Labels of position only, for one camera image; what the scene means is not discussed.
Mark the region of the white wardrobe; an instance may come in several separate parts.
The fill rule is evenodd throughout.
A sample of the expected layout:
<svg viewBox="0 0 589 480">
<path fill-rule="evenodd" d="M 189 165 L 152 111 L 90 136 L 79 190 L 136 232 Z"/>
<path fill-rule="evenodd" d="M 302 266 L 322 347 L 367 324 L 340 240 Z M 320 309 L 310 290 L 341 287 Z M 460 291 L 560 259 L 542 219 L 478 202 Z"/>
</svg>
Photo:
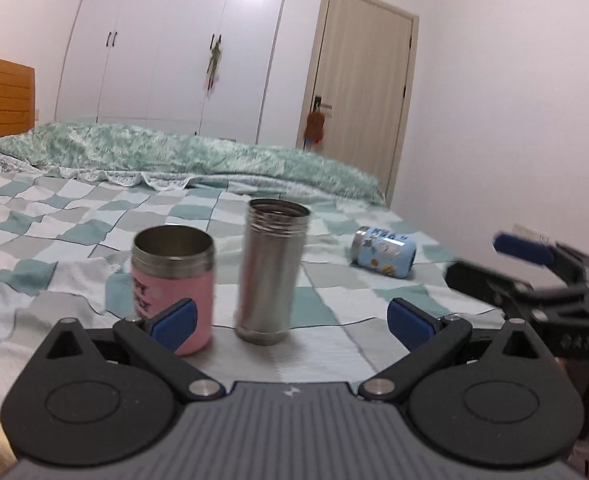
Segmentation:
<svg viewBox="0 0 589 480">
<path fill-rule="evenodd" d="M 81 0 L 58 122 L 136 125 L 256 143 L 284 0 Z M 222 36 L 206 92 L 213 36 Z"/>
</svg>

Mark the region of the orange wooden headboard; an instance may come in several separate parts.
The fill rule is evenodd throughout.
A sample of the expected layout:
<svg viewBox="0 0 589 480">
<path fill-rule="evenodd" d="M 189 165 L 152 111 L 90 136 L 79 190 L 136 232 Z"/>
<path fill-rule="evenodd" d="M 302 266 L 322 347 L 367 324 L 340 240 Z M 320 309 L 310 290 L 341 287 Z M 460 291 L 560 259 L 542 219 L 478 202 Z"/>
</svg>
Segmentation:
<svg viewBox="0 0 589 480">
<path fill-rule="evenodd" d="M 35 70 L 0 59 L 0 136 L 35 126 Z"/>
</svg>

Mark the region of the brown plush door hanging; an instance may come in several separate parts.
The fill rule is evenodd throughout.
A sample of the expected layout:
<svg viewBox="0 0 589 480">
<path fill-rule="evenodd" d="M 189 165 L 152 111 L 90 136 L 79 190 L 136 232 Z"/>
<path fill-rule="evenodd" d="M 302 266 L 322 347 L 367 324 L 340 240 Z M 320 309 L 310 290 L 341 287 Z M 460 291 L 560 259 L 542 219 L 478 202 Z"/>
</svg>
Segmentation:
<svg viewBox="0 0 589 480">
<path fill-rule="evenodd" d="M 316 108 L 308 114 L 303 133 L 304 150 L 313 150 L 324 139 L 325 115 Z"/>
</svg>

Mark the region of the pink steel-rimmed cup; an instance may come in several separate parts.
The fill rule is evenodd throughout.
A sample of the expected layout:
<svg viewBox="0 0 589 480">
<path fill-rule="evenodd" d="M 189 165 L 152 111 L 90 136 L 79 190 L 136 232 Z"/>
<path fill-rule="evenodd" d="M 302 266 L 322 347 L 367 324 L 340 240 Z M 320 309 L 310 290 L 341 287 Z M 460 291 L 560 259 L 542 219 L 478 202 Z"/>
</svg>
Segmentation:
<svg viewBox="0 0 589 480">
<path fill-rule="evenodd" d="M 133 240 L 131 274 L 137 312 L 162 320 L 150 330 L 165 348 L 190 356 L 212 337 L 213 238 L 191 226 L 153 226 Z"/>
</svg>

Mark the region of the green checkered bed sheet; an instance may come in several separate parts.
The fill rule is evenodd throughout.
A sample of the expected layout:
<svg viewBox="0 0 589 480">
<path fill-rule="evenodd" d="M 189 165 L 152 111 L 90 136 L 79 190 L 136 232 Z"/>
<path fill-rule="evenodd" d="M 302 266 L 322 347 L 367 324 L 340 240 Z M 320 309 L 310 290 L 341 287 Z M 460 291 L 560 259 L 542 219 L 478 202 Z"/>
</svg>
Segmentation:
<svg viewBox="0 0 589 480">
<path fill-rule="evenodd" d="M 150 226 L 208 232 L 216 250 L 213 338 L 191 357 L 223 382 L 360 382 L 405 350 L 386 325 L 387 305 L 403 298 L 433 316 L 455 313 L 496 328 L 499 312 L 453 292 L 451 258 L 392 211 L 329 196 L 302 196 L 311 210 L 289 337 L 272 347 L 241 341 L 232 329 L 244 217 L 254 196 L 237 184 L 153 191 L 107 182 L 0 174 L 0 404 L 50 328 L 72 316 L 109 327 L 134 311 L 130 250 Z M 407 235 L 417 255 L 407 278 L 351 262 L 361 226 Z"/>
</svg>

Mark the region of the green floral duvet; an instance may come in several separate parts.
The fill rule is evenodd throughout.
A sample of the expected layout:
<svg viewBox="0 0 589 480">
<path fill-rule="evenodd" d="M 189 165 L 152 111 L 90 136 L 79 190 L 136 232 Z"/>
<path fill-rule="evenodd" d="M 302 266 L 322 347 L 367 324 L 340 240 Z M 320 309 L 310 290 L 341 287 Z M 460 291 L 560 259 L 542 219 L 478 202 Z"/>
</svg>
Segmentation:
<svg viewBox="0 0 589 480">
<path fill-rule="evenodd" d="M 0 166 L 157 191 L 237 184 L 286 196 L 385 202 L 374 176 L 312 152 L 117 124 L 50 122 L 0 136 Z"/>
</svg>

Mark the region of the light blue cartoon cup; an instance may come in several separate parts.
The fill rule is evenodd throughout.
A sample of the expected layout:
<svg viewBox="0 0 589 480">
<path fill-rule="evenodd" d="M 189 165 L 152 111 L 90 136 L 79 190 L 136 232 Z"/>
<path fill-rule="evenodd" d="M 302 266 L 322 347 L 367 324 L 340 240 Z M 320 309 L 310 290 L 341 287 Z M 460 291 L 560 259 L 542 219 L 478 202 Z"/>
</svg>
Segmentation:
<svg viewBox="0 0 589 480">
<path fill-rule="evenodd" d="M 389 278 L 407 278 L 417 255 L 417 245 L 407 235 L 361 226 L 350 249 L 351 262 Z"/>
</svg>

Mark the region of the beige wooden door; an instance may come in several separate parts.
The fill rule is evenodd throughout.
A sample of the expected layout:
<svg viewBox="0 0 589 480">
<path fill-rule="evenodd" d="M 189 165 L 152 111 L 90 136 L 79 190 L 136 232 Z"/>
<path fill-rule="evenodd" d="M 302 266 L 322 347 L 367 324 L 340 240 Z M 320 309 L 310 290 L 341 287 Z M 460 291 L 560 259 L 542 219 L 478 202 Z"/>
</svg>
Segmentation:
<svg viewBox="0 0 589 480">
<path fill-rule="evenodd" d="M 308 114 L 325 115 L 313 152 L 376 177 L 387 204 L 409 119 L 419 16 L 381 0 L 322 0 L 297 145 Z"/>
</svg>

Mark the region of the white wall switch plate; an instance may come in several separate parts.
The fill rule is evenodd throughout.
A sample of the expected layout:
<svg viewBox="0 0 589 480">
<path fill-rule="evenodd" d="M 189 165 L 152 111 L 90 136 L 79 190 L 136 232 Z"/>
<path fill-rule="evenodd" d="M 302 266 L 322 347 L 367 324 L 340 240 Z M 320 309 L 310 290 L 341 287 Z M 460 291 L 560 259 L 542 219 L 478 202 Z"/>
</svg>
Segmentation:
<svg viewBox="0 0 589 480">
<path fill-rule="evenodd" d="M 529 228 L 527 228 L 526 226 L 522 226 L 519 223 L 515 223 L 513 225 L 513 229 L 511 230 L 511 233 L 513 233 L 514 235 L 524 238 L 525 240 L 531 240 L 531 242 L 534 243 L 540 243 L 540 244 L 545 244 L 545 245 L 549 245 L 549 244 L 553 244 L 554 241 L 542 234 L 539 233 L 537 231 L 531 230 Z"/>
</svg>

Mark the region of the tall stainless steel cup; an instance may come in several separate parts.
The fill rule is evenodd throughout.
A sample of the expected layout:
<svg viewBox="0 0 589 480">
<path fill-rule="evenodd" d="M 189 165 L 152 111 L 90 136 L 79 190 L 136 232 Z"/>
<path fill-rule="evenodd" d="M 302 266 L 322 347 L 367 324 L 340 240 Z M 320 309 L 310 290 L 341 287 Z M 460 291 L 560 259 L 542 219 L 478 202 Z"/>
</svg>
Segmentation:
<svg viewBox="0 0 589 480">
<path fill-rule="evenodd" d="M 271 346 L 288 336 L 310 218 L 307 207 L 290 200 L 248 204 L 235 333 L 249 344 Z"/>
</svg>

